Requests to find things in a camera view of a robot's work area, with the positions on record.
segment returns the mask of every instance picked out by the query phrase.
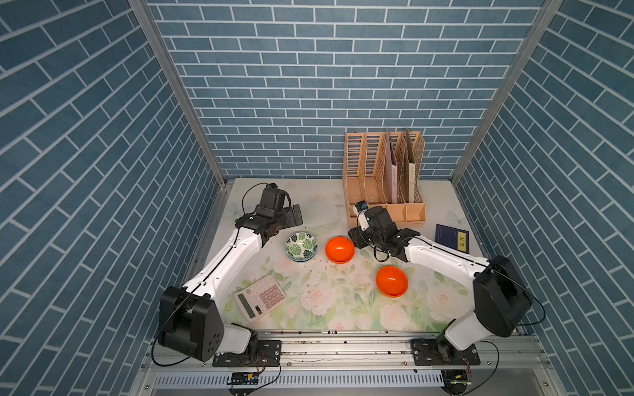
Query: green leaf patterned bowl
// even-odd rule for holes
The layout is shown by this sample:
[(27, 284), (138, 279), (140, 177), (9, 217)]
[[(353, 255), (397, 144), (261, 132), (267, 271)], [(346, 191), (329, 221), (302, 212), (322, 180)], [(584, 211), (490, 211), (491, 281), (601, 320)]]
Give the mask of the green leaf patterned bowl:
[(286, 241), (285, 248), (291, 260), (305, 262), (317, 253), (317, 240), (309, 233), (295, 233)]

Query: bowl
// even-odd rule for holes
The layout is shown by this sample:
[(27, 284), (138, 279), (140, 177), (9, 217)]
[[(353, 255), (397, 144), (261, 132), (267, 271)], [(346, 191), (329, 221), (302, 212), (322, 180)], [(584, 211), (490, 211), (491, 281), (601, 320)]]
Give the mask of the bowl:
[(305, 262), (317, 253), (317, 240), (307, 232), (295, 233), (286, 241), (285, 249), (291, 260)]
[(405, 294), (409, 282), (405, 272), (391, 265), (386, 265), (378, 270), (377, 287), (386, 296), (396, 298)]
[(353, 243), (343, 236), (336, 236), (326, 244), (326, 257), (335, 264), (345, 264), (354, 257)]

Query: vent grille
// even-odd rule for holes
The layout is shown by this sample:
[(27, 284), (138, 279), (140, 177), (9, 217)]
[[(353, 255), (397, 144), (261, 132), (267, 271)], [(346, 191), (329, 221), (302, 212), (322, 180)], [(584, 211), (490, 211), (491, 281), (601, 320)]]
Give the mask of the vent grille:
[[(164, 373), (156, 379), (155, 389), (226, 389), (231, 373)], [(273, 381), (277, 373), (260, 376), (260, 384)], [(408, 388), (416, 386), (441, 386), (440, 370), (396, 371), (291, 371), (282, 372), (271, 388)]]

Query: brick wall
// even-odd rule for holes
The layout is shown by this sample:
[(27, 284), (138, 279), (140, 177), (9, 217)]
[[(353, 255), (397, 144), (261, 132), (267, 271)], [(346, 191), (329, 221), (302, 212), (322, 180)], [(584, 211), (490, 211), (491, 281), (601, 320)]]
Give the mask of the brick wall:
[(150, 0), (230, 177), (341, 178), (345, 132), (421, 130), (447, 179), (542, 0)]
[(534, 330), (571, 395), (633, 392), (633, 20), (565, 0), (457, 186), (545, 302)]
[(0, 395), (127, 392), (215, 189), (126, 0), (0, 1)]

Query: dark blue book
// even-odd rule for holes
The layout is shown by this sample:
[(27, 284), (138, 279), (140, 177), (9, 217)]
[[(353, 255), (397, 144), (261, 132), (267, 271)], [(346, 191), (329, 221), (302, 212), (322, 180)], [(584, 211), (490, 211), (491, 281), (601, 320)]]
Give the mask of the dark blue book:
[(466, 230), (436, 224), (436, 242), (469, 254), (469, 232)]

